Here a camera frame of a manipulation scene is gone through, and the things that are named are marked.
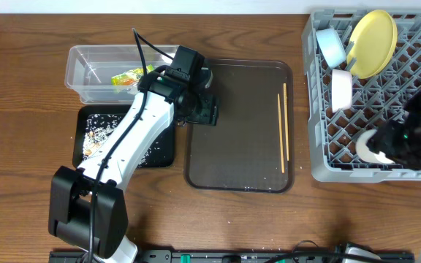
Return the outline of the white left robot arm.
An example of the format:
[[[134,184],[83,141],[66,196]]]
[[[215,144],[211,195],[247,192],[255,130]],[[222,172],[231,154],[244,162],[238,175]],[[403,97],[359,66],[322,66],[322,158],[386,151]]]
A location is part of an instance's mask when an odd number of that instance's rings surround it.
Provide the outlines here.
[[[49,233],[84,250],[78,262],[133,262],[124,192],[156,138],[177,122],[214,126],[218,99],[203,55],[180,46],[172,62],[146,72],[107,141],[77,169],[60,167],[50,188]]]

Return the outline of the orange green snack wrapper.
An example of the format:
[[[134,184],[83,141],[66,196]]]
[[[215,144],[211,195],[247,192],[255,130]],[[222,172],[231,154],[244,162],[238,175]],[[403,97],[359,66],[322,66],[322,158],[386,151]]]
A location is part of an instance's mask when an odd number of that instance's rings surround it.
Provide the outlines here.
[[[143,68],[130,69],[111,77],[112,85],[134,85],[144,75]]]

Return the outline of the white green cup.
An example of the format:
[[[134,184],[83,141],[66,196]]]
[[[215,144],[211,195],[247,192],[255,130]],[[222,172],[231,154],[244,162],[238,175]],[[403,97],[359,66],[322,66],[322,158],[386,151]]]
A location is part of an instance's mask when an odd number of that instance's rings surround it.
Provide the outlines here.
[[[369,150],[367,141],[376,133],[375,129],[363,132],[355,143],[356,154],[361,160],[372,164],[394,164],[393,160],[388,159],[384,153],[374,153]]]

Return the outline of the white pink bowl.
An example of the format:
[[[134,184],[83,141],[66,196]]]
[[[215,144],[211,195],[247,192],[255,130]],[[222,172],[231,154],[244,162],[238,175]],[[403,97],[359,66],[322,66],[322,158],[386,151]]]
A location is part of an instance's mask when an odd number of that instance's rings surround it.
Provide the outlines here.
[[[334,113],[352,106],[352,74],[349,71],[332,71],[331,104]]]

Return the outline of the light blue rice bowl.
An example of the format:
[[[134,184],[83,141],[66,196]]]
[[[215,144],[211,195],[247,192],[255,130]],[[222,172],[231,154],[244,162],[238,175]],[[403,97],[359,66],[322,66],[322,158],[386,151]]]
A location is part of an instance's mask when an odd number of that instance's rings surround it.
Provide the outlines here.
[[[334,28],[316,32],[316,40],[327,65],[334,69],[346,60],[346,52],[341,39]]]

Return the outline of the yellow plate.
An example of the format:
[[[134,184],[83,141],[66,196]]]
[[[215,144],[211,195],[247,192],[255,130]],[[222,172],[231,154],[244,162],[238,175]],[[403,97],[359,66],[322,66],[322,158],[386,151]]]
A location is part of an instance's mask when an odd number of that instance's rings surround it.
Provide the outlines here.
[[[349,71],[360,79],[380,73],[389,63],[398,40],[398,28],[392,16],[384,10],[374,10],[355,26],[349,43],[346,62]]]

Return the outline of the wooden chopstick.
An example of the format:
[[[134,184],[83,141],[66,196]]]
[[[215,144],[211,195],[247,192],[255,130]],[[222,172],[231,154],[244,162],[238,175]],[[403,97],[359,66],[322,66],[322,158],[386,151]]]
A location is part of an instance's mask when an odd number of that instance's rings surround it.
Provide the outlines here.
[[[287,161],[289,161],[289,116],[288,116],[288,105],[287,105],[287,84],[283,84],[283,103],[284,103],[284,130],[286,140],[286,153]]]
[[[280,157],[281,157],[281,173],[284,174],[285,173],[284,144],[283,144],[284,141],[283,141],[280,94],[277,94],[277,106],[278,106],[278,133],[279,133],[279,145],[280,145]]]

